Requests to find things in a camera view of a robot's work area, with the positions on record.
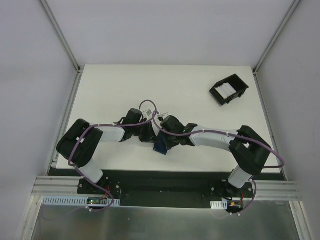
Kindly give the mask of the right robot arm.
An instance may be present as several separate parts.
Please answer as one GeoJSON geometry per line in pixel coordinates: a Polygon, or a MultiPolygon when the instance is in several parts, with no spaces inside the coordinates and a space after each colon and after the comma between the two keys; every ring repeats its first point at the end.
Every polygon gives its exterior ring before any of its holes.
{"type": "Polygon", "coordinates": [[[184,126],[176,117],[169,115],[161,121],[159,135],[167,150],[182,145],[206,146],[230,152],[237,166],[225,181],[223,189],[233,198],[242,193],[250,178],[262,172],[270,155],[266,149],[269,145],[246,125],[239,130],[222,131],[195,123],[184,126]]]}

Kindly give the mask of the black card tray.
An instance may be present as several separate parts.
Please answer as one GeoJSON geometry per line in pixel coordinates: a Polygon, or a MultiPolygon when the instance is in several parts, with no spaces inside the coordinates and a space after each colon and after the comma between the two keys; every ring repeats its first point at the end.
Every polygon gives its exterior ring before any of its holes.
{"type": "Polygon", "coordinates": [[[223,106],[241,98],[248,88],[249,86],[237,74],[233,74],[215,83],[209,93],[223,106]]]}

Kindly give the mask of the blue leather card holder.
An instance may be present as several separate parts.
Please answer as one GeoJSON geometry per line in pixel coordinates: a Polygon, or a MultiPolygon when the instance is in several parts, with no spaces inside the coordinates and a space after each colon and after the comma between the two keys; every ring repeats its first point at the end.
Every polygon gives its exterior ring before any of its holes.
{"type": "Polygon", "coordinates": [[[153,150],[162,155],[166,155],[168,150],[164,141],[164,137],[159,133],[157,138],[158,138],[158,142],[154,143],[153,150]]]}

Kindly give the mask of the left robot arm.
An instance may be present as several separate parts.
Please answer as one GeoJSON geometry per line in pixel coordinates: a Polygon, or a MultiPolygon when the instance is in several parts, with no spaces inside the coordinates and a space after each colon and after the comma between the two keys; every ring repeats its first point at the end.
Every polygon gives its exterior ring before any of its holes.
{"type": "Polygon", "coordinates": [[[100,143],[125,142],[138,137],[142,143],[159,143],[152,126],[153,112],[131,108],[120,121],[112,124],[93,124],[78,119],[58,142],[56,150],[89,180],[88,188],[99,195],[105,191],[103,171],[93,160],[100,143]]]}

